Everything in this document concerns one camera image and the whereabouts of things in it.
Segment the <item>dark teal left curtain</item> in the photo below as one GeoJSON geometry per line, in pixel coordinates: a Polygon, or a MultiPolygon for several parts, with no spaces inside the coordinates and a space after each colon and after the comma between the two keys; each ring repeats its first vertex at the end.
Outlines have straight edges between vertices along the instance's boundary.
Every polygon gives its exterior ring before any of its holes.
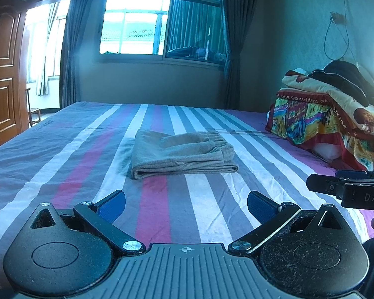
{"type": "Polygon", "coordinates": [[[59,75],[60,108],[80,100],[80,52],[94,0],[70,0],[61,50],[59,75]]]}

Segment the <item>grey sweatpants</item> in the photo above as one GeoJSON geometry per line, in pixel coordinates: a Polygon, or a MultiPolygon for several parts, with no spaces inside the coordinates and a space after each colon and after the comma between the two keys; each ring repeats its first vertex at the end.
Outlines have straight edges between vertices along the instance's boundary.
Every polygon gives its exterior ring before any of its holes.
{"type": "Polygon", "coordinates": [[[234,173],[233,146],[218,132],[164,134],[137,131],[131,158],[135,180],[156,175],[234,173]]]}

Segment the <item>wooden chair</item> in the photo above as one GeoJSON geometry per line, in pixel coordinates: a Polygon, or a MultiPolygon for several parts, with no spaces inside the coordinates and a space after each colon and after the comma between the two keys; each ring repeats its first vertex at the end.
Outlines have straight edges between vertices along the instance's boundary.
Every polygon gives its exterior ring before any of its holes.
{"type": "Polygon", "coordinates": [[[31,88],[26,88],[26,102],[27,102],[27,115],[28,115],[28,122],[29,126],[33,127],[35,124],[41,122],[41,109],[40,108],[33,108],[30,103],[29,92],[31,88]]]}

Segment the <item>colourful folded blanket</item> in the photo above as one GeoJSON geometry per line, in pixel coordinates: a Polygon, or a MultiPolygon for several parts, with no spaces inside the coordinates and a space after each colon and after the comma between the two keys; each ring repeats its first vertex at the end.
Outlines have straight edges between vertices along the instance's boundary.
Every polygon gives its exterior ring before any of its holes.
{"type": "Polygon", "coordinates": [[[266,130],[310,152],[317,143],[339,145],[342,154],[329,163],[332,167],[374,171],[374,136],[347,132],[331,104],[322,97],[322,102],[303,97],[293,89],[279,90],[266,130]]]}

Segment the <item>black garment on pile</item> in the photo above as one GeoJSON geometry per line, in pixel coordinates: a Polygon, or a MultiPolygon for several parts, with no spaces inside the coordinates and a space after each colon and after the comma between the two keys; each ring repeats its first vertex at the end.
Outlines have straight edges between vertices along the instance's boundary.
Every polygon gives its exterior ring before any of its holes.
{"type": "Polygon", "coordinates": [[[374,106],[374,86],[349,62],[332,61],[324,69],[312,71],[309,76],[352,96],[362,106],[374,106]]]}

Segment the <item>white pillow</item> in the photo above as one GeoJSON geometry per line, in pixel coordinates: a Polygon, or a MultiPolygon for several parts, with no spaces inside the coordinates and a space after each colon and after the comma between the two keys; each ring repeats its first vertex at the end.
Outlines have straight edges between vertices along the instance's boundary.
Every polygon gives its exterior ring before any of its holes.
{"type": "Polygon", "coordinates": [[[329,163],[339,159],[342,154],[341,146],[328,143],[317,143],[311,151],[329,163]]]}

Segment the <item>cream patterned folded blanket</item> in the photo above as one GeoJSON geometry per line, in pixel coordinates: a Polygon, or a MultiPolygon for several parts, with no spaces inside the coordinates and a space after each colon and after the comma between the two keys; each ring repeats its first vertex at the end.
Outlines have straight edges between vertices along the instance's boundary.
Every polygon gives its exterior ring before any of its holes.
{"type": "Polygon", "coordinates": [[[365,107],[338,88],[295,71],[288,71],[282,82],[289,89],[302,92],[308,102],[322,102],[322,97],[333,106],[347,132],[374,136],[373,105],[365,107]]]}

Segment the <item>striped purple bed sheet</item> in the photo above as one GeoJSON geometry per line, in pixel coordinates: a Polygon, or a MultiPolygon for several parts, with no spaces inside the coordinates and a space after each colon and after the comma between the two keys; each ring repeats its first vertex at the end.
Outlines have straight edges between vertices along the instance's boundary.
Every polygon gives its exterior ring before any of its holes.
{"type": "Polygon", "coordinates": [[[374,169],[262,113],[78,102],[0,147],[0,298],[374,298],[374,169]]]}

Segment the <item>window with frame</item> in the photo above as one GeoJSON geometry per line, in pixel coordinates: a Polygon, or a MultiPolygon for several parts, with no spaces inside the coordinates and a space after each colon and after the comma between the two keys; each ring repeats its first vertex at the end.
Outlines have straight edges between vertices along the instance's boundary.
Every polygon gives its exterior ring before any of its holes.
{"type": "Polygon", "coordinates": [[[210,40],[225,46],[220,2],[102,0],[99,57],[102,60],[177,60],[165,56],[168,46],[174,43],[210,40]]]}

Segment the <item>clothes on window sill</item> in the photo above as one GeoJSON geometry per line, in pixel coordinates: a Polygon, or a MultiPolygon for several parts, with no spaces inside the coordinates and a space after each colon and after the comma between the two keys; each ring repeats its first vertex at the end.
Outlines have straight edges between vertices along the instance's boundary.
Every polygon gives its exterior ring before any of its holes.
{"type": "Polygon", "coordinates": [[[223,65],[226,62],[226,49],[223,43],[212,41],[196,41],[195,43],[174,43],[168,46],[167,58],[191,60],[223,65]]]}

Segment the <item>dark teal curtain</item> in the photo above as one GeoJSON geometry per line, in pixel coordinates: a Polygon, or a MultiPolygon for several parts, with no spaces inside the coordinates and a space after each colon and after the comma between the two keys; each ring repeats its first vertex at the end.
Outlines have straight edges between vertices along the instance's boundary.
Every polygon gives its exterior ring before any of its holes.
{"type": "Polygon", "coordinates": [[[221,0],[226,47],[225,101],[227,109],[240,107],[240,54],[255,13],[256,0],[221,0]]]}
{"type": "Polygon", "coordinates": [[[70,0],[61,50],[59,75],[60,108],[80,100],[80,52],[94,0],[70,0]]]}

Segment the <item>brown wooden door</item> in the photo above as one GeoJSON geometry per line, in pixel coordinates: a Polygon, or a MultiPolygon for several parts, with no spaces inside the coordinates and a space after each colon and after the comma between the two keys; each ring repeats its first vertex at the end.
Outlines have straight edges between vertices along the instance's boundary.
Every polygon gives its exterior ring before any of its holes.
{"type": "Polygon", "coordinates": [[[29,127],[23,32],[27,4],[0,0],[0,146],[29,127]]]}

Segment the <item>dark teal right curtain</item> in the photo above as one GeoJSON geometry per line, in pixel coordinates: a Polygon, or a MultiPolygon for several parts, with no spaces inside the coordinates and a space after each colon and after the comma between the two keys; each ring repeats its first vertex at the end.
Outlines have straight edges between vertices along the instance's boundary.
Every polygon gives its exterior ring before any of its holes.
{"type": "Polygon", "coordinates": [[[227,109],[240,107],[240,54],[255,13],[256,0],[221,0],[226,47],[225,101],[227,109]]]}

